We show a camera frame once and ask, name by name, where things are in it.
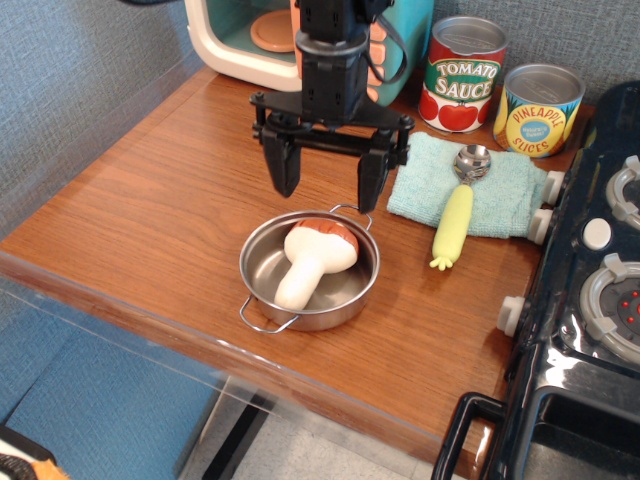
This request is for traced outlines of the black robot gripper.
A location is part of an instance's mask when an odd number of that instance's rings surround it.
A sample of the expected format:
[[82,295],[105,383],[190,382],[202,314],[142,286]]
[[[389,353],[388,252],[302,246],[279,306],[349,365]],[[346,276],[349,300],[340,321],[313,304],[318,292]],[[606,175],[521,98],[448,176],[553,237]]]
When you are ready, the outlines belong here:
[[367,93],[370,34],[322,41],[299,31],[302,88],[257,92],[254,137],[263,146],[275,190],[290,197],[300,181],[301,150],[312,148],[359,157],[358,208],[372,212],[384,188],[388,166],[404,165],[415,122],[377,104]]

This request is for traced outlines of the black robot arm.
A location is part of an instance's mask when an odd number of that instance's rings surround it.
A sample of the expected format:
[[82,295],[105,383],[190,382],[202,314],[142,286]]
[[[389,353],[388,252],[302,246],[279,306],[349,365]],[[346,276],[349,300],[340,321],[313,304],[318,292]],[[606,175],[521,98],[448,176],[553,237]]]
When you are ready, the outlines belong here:
[[389,1],[301,1],[295,44],[301,52],[298,92],[257,92],[254,136],[262,145],[275,190],[295,191],[304,148],[358,158],[358,208],[372,212],[389,171],[408,160],[414,120],[375,103],[368,77],[379,72],[370,55],[370,26],[377,22],[391,38],[396,30],[383,17]]

